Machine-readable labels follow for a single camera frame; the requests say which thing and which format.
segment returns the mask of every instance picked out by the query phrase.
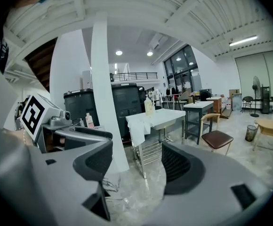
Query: metal table frame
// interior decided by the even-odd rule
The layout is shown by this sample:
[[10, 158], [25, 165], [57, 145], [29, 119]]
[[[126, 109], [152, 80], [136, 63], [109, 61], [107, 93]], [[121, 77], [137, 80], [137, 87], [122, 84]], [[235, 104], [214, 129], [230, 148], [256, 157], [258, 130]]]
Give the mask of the metal table frame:
[[[182, 116], [182, 117], [183, 117], [183, 120], [182, 120], [182, 144], [183, 144], [184, 138], [185, 138], [185, 129], [184, 129], [185, 116]], [[147, 178], [146, 172], [144, 170], [144, 166], [146, 164], [149, 164], [149, 163], [161, 158], [161, 143], [162, 143], [162, 141], [168, 140], [168, 141], [173, 142], [170, 138], [167, 137], [166, 128], [167, 127], [165, 127], [163, 129], [164, 130], [164, 138], [161, 139], [161, 130], [162, 129], [160, 129], [159, 130], [159, 141], [152, 143], [150, 145], [143, 146], [143, 144], [140, 144], [138, 147], [134, 147], [133, 140], [131, 139], [133, 155], [136, 160], [139, 159], [139, 161], [140, 161], [144, 179]]]
[[[210, 113], [213, 113], [213, 111], [214, 111], [213, 106], [214, 106], [214, 103], [213, 103], [213, 101], [211, 101], [211, 104], [209, 104], [209, 105], [207, 105], [207, 106], [205, 106], [203, 108], [184, 107], [184, 111], [185, 111], [185, 114], [186, 114], [185, 115], [186, 116], [186, 120], [185, 120], [185, 139], [187, 139], [188, 135], [195, 136], [195, 137], [197, 137], [197, 144], [199, 144], [200, 132], [201, 132], [201, 118], [202, 118], [203, 112], [210, 109]], [[197, 112], [199, 114], [198, 122], [188, 120], [188, 112], [189, 111], [190, 112]], [[190, 132], [188, 130], [188, 124], [198, 126], [198, 132], [197, 133]], [[209, 132], [211, 132], [212, 131], [213, 120], [210, 119], [210, 124], [205, 124], [204, 123], [204, 125], [209, 126]]]

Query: glass door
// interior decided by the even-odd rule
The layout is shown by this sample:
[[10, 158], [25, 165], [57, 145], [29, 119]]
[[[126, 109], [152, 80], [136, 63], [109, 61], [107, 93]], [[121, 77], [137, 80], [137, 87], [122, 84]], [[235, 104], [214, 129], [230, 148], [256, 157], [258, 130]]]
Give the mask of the glass door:
[[183, 83], [183, 93], [188, 91], [189, 94], [192, 92], [192, 87], [191, 87], [191, 83], [190, 83], [190, 76], [189, 76], [189, 72], [184, 72], [181, 74], [182, 77], [182, 83]]
[[178, 89], [178, 93], [182, 94], [183, 93], [183, 83], [182, 83], [182, 76], [180, 74], [176, 75], [175, 77], [175, 84]]

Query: gray table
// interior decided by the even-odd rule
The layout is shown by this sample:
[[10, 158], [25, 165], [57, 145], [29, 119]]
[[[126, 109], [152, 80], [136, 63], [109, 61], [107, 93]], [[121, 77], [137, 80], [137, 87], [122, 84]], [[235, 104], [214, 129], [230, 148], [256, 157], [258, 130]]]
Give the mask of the gray table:
[[[213, 113], [213, 101], [200, 101], [197, 103], [191, 103], [184, 105], [184, 111], [186, 112], [186, 120], [185, 120], [185, 139], [188, 136], [197, 137], [197, 144], [199, 144], [200, 132], [201, 132], [201, 118], [203, 112], [210, 109], [210, 113]], [[199, 119], [198, 121], [189, 121], [188, 120], [188, 112], [196, 112], [198, 113]], [[195, 125], [194, 127], [188, 129], [188, 125]], [[209, 126], [209, 132], [212, 131], [213, 120], [210, 119], [210, 124], [203, 124], [203, 126]]]

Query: fluorescent light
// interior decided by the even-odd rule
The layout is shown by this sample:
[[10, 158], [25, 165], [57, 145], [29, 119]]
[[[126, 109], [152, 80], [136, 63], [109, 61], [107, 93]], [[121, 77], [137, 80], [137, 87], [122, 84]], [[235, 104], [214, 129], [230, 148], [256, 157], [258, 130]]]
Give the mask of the fluorescent light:
[[255, 40], [255, 39], [257, 39], [257, 37], [258, 36], [252, 36], [252, 37], [240, 40], [238, 42], [230, 43], [230, 46], [234, 46], [234, 45], [237, 45], [237, 44], [240, 44], [240, 43], [244, 43], [244, 42], [247, 42], [247, 41]]

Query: large black container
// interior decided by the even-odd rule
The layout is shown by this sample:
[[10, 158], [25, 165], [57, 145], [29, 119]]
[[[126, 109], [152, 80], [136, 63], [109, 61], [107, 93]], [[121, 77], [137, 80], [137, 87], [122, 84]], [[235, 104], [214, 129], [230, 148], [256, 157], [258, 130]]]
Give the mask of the large black container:
[[89, 113], [95, 126], [99, 126], [99, 119], [96, 110], [94, 92], [92, 89], [81, 89], [64, 93], [65, 109], [71, 113], [71, 120], [78, 122], [82, 118], [86, 126], [86, 113]]
[[129, 134], [126, 116], [142, 112], [137, 84], [112, 85], [112, 96], [120, 134], [124, 137]]
[[140, 97], [140, 103], [141, 103], [141, 110], [142, 113], [145, 112], [145, 100], [146, 100], [146, 91], [143, 86], [138, 86], [138, 96]]

